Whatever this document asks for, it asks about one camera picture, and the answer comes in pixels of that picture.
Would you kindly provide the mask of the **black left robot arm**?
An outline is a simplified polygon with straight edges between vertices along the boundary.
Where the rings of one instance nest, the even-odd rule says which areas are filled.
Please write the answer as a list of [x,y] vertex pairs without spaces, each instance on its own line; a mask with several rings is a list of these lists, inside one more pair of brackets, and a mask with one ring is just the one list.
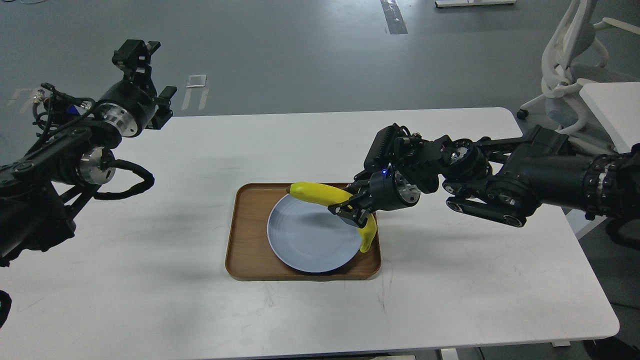
[[123,77],[98,100],[41,84],[32,100],[41,133],[22,158],[1,167],[3,268],[24,250],[46,252],[71,239],[90,200],[131,198],[153,187],[150,171],[117,159],[113,150],[123,138],[162,129],[173,116],[178,89],[157,91],[153,84],[151,58],[160,46],[126,40],[112,56]]

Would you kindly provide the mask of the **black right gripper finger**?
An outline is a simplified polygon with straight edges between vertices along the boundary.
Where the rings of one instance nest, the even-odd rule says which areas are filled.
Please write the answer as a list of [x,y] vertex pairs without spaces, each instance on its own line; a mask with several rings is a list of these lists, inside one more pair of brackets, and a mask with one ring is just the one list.
[[331,200],[327,209],[344,223],[361,230],[377,225],[373,197],[370,193],[341,193],[339,197]]
[[372,199],[370,187],[370,180],[357,180],[349,183],[343,190],[349,194],[347,199]]

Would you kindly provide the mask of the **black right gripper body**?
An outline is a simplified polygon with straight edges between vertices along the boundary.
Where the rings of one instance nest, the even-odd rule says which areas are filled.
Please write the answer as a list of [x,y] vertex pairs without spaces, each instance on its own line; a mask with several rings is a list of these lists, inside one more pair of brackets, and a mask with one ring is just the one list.
[[375,211],[395,211],[419,202],[421,191],[399,171],[377,171],[369,180],[369,194]]

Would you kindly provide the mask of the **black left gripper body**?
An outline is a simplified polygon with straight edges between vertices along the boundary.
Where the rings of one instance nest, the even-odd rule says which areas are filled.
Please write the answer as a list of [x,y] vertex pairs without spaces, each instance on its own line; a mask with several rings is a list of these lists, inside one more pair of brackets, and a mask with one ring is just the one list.
[[150,79],[133,81],[122,79],[112,85],[97,102],[97,114],[114,126],[122,137],[141,134],[156,112],[156,87]]

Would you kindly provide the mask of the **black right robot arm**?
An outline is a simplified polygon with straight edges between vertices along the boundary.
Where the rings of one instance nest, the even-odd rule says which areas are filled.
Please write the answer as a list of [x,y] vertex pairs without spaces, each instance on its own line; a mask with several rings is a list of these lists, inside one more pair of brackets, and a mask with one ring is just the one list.
[[413,207],[420,194],[439,187],[450,194],[451,210],[517,228],[542,204],[581,210],[587,220],[604,216],[614,243],[639,248],[638,235],[621,232],[639,219],[639,146],[587,157],[567,135],[542,126],[521,137],[478,141],[427,140],[405,126],[386,126],[346,186],[349,196],[327,209],[363,228],[368,215]]

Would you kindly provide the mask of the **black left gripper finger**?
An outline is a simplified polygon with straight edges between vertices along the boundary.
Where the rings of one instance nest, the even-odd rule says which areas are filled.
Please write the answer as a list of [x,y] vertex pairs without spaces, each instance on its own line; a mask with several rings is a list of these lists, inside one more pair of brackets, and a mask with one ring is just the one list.
[[123,80],[134,85],[151,85],[151,57],[161,47],[159,41],[127,39],[112,55],[112,63],[123,73]]
[[161,130],[172,118],[171,100],[177,91],[178,88],[176,86],[165,86],[160,94],[153,99],[153,104],[156,105],[157,109],[150,119],[151,130]]

